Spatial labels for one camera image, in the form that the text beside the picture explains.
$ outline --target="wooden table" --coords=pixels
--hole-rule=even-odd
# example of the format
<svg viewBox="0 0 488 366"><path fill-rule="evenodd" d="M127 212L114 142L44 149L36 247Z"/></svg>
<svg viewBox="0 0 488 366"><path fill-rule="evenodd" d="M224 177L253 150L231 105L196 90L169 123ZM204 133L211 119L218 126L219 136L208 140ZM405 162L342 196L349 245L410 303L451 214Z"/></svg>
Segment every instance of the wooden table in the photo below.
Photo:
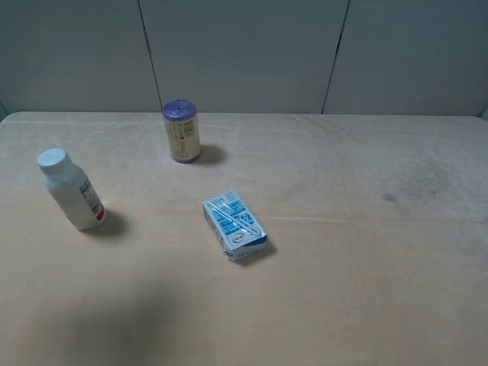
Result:
<svg viewBox="0 0 488 366"><path fill-rule="evenodd" d="M2 365L488 364L488 123L159 114L0 124ZM71 226L37 154L65 148L110 211ZM201 202L237 189L270 242L229 262Z"/></svg>

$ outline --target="small cardboard box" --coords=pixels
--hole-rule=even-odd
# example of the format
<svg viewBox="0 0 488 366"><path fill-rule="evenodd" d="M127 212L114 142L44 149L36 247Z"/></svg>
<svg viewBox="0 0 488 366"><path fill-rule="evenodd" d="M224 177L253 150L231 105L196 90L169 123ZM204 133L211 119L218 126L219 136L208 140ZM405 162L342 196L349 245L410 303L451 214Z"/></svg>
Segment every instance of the small cardboard box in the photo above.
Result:
<svg viewBox="0 0 488 366"><path fill-rule="evenodd" d="M236 191L203 203L204 216L232 262L264 249L268 234Z"/></svg>

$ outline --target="container label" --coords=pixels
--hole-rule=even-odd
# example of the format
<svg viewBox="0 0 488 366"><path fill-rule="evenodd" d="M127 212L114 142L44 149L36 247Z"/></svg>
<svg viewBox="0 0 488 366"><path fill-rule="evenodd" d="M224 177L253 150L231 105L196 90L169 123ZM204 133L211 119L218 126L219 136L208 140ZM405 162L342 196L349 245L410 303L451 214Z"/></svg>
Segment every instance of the container label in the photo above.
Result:
<svg viewBox="0 0 488 366"><path fill-rule="evenodd" d="M105 208L88 178L86 178L85 183L79 188L79 191L82 193L90 210L97 217L97 220L101 220L105 214Z"/></svg>
<svg viewBox="0 0 488 366"><path fill-rule="evenodd" d="M200 138L198 136L198 117L190 120L171 122L165 120L171 154L176 159L193 159L200 153Z"/></svg>

